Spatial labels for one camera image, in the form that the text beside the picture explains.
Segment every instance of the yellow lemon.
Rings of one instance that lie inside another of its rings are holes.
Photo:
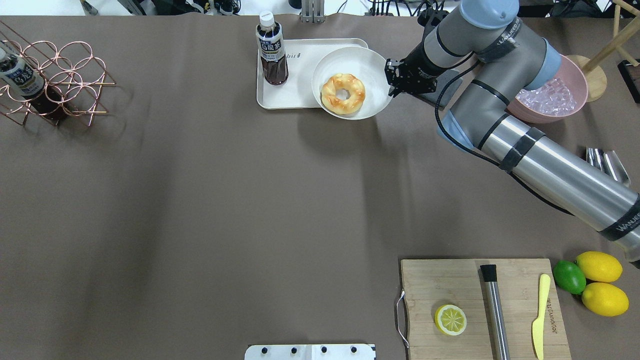
[[[618,259],[599,251],[587,251],[575,258],[575,264],[587,279],[614,282],[622,274],[622,264]]]
[[[624,291],[606,282],[592,282],[582,292],[582,303],[587,309],[602,316],[618,316],[629,308]]]
[[[436,310],[436,327],[447,335],[460,335],[467,328],[465,312],[458,306],[447,304]]]

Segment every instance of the cutting board handle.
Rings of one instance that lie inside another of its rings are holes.
[[[400,337],[402,338],[403,342],[404,342],[404,347],[409,348],[409,341],[406,339],[406,336],[404,336],[402,330],[400,329],[400,302],[403,302],[402,300],[404,300],[404,289],[402,289],[402,291],[400,291],[400,297],[398,297],[398,301],[396,301],[396,329],[398,330],[398,334],[400,334]],[[406,308],[403,306],[403,309],[405,310],[403,312],[404,315],[404,323],[407,324],[406,321]]]

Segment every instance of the bottle cap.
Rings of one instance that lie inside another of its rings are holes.
[[[260,25],[264,27],[273,26],[275,20],[273,20],[273,13],[269,11],[263,11],[260,13]]]

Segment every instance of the bottle label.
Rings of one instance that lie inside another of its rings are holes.
[[[269,39],[259,38],[258,41],[260,44],[260,56],[266,61],[278,61],[285,56],[281,34]]]
[[[18,64],[13,69],[0,72],[0,75],[12,88],[18,90],[21,96],[37,95],[44,88],[44,78],[22,58],[18,58]]]

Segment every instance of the white floor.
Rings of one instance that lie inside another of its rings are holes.
[[[118,0],[87,0],[100,15],[130,15]],[[336,13],[344,0],[325,0],[324,13],[331,15]],[[447,0],[448,10],[454,8],[459,0]],[[257,15],[263,10],[273,13],[300,13],[300,10],[289,6],[288,0],[241,0],[240,15]],[[420,4],[420,0],[407,0],[412,11]],[[148,14],[155,14],[155,6],[151,0],[142,3]],[[368,0],[347,0],[340,13],[363,15],[372,3]],[[402,16],[409,16],[407,7],[399,3],[399,11]],[[395,4],[391,4],[390,12],[397,15]],[[0,15],[84,15],[79,0],[0,0]]]

